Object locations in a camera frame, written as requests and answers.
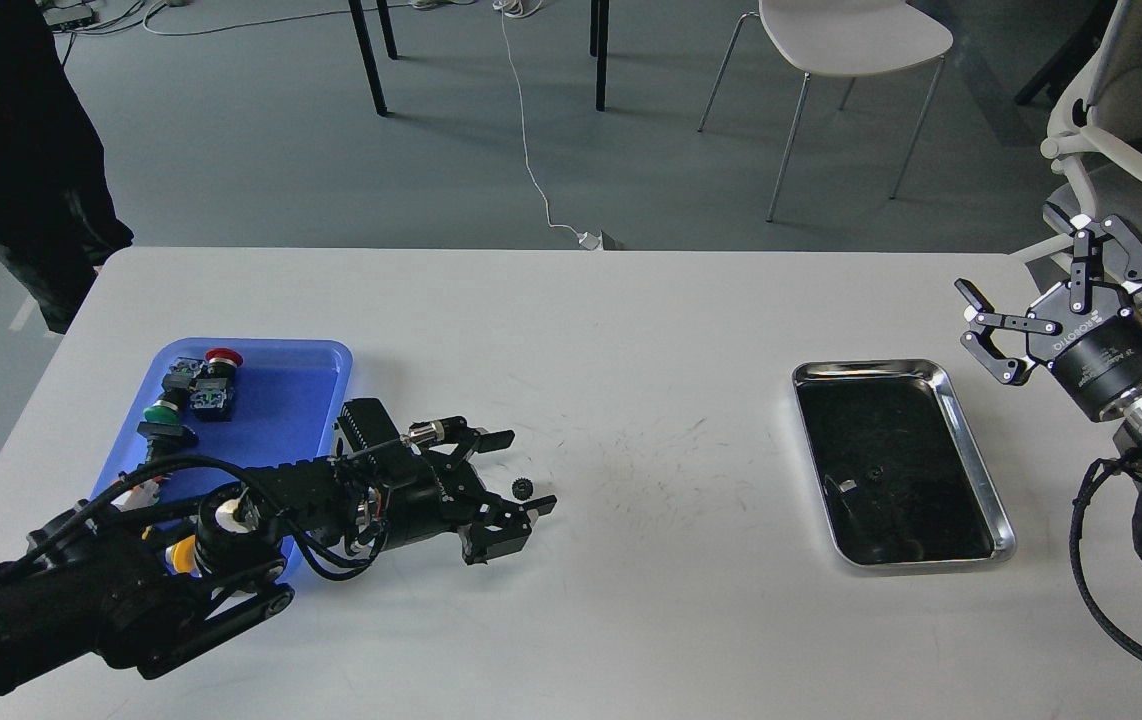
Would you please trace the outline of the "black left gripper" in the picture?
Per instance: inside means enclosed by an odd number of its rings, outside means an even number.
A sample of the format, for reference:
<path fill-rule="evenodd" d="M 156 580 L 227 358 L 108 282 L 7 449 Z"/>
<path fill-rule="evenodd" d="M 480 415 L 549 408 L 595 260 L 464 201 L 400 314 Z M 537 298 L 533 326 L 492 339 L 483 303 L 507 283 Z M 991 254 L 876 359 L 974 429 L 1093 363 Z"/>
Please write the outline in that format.
<path fill-rule="evenodd" d="M 356 455 L 359 475 L 365 482 L 356 550 L 387 551 L 455 531 L 460 536 L 466 565 L 520 552 L 536 519 L 549 514 L 558 498 L 502 499 L 494 505 L 492 491 L 471 465 L 474 454 L 510 447 L 515 433 L 434 427 L 433 439 L 434 445 L 452 445 L 452 450 L 412 450 L 394 439 L 364 447 L 364 454 Z"/>

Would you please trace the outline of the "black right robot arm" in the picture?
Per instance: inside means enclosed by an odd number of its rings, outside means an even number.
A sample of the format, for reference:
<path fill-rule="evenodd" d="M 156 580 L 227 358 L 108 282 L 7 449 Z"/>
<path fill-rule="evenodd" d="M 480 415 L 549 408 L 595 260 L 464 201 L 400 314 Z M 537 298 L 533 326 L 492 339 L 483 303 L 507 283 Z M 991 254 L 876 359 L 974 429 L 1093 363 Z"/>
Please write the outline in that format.
<path fill-rule="evenodd" d="M 970 305 L 962 345 L 1005 386 L 1045 366 L 1089 419 L 1121 419 L 1142 456 L 1142 315 L 1123 286 L 1142 283 L 1142 238 L 1116 215 L 1073 227 L 1068 279 L 1022 315 L 997 313 L 974 283 L 956 281 Z M 1142 561 L 1142 487 L 1132 536 Z"/>

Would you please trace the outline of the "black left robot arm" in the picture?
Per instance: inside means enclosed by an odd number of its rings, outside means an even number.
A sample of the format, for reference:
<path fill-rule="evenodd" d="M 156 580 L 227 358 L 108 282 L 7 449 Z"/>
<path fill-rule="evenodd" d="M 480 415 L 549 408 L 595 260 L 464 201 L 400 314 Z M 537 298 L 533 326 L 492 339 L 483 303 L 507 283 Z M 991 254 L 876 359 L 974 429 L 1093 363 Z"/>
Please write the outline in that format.
<path fill-rule="evenodd" d="M 448 531 L 466 563 L 518 552 L 556 497 L 516 480 L 502 498 L 469 464 L 512 438 L 465 427 L 452 454 L 396 438 L 275 467 L 180 455 L 120 477 L 0 562 L 0 696 L 87 653 L 154 679 L 274 618 L 295 598 L 286 542 L 333 582 Z"/>

